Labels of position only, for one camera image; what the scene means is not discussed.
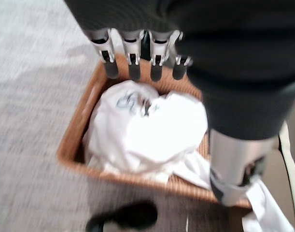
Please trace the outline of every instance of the gray carpet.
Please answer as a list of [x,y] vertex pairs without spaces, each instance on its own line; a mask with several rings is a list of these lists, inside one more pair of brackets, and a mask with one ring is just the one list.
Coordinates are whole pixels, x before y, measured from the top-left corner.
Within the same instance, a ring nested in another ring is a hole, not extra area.
[[0,0],[0,232],[81,232],[94,212],[152,199],[150,232],[226,231],[218,205],[88,179],[56,161],[97,58],[62,0]]

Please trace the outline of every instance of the wicker basket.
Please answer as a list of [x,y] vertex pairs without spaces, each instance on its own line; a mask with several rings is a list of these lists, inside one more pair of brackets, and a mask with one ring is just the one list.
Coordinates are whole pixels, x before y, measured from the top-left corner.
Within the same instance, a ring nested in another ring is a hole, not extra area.
[[[60,143],[57,152],[58,160],[66,167],[90,177],[121,182],[129,185],[159,189],[172,194],[178,194],[181,196],[187,196],[198,200],[216,203],[217,200],[211,191],[192,185],[191,183],[184,181],[183,179],[174,175],[166,184],[163,184],[142,179],[135,175],[114,175],[112,173],[102,172],[94,168],[89,168],[84,164],[84,153],[81,141],[84,133],[87,130],[89,118],[93,108],[95,107],[103,91],[114,84],[129,79],[126,58],[122,55],[117,55],[116,61],[120,76],[118,80],[108,79],[102,64],[98,65],[96,68],[78,105],[78,108],[75,111],[72,121],[69,124],[68,129]],[[179,92],[192,94],[193,96],[201,99],[201,92],[189,82],[187,77],[184,77],[180,81],[176,81],[172,78],[172,70],[163,68],[161,81],[155,83],[150,79],[150,63],[145,60],[141,60],[140,65],[140,81],[154,86],[158,90],[159,94],[165,94],[171,90],[176,90]],[[208,141],[208,135],[206,134],[198,150],[204,158],[209,160],[210,157]],[[237,206],[241,208],[251,208],[247,200],[238,202]]]

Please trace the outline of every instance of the silver metal cylinder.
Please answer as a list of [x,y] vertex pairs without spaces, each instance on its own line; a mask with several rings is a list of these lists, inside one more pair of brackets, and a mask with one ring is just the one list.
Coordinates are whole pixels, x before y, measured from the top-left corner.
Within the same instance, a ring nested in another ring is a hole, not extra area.
[[241,140],[211,130],[211,185],[216,198],[232,206],[264,170],[273,139]]

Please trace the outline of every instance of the white towel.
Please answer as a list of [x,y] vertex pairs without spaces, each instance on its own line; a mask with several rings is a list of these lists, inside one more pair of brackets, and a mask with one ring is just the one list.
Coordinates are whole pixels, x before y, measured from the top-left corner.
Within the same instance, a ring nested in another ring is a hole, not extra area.
[[163,98],[149,85],[125,81],[102,94],[83,143],[98,168],[167,182],[206,129],[197,99],[175,92]]

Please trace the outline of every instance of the robotic finger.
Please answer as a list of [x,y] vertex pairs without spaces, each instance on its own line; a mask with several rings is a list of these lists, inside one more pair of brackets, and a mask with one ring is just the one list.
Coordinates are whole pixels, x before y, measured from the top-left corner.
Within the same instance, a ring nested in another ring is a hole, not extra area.
[[91,42],[104,64],[105,72],[110,79],[118,77],[118,68],[115,61],[114,47],[110,29],[100,29],[92,33]]
[[129,76],[133,81],[139,81],[140,79],[141,39],[143,33],[143,30],[119,31],[128,61]]

